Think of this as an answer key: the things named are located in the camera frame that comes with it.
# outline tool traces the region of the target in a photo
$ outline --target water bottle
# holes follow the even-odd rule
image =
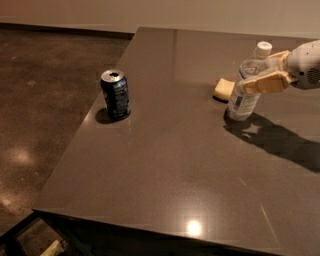
[[[264,61],[271,53],[272,45],[268,42],[259,42],[252,57],[243,61],[239,68],[239,77],[231,93],[227,113],[236,121],[246,120],[253,112],[260,93],[247,94],[243,88],[243,81],[251,76],[258,75],[268,68]]]

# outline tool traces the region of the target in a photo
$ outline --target white bottle cap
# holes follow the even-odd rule
[[[272,50],[272,44],[261,41],[257,44],[257,47],[254,50],[254,53],[257,57],[266,58],[270,55],[271,50]]]

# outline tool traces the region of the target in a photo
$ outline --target table surface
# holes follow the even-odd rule
[[[140,28],[117,66],[131,115],[110,122],[100,94],[34,209],[319,255],[320,90],[262,95],[242,123],[212,99],[260,40],[273,53],[307,41]]]

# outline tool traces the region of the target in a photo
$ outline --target dark blue can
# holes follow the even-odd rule
[[[107,111],[113,121],[129,116],[130,103],[127,79],[124,73],[110,69],[101,75],[101,88],[107,104]]]

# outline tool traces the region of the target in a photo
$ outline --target concrete floor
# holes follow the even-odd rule
[[[31,213],[128,43],[0,29],[0,235]]]

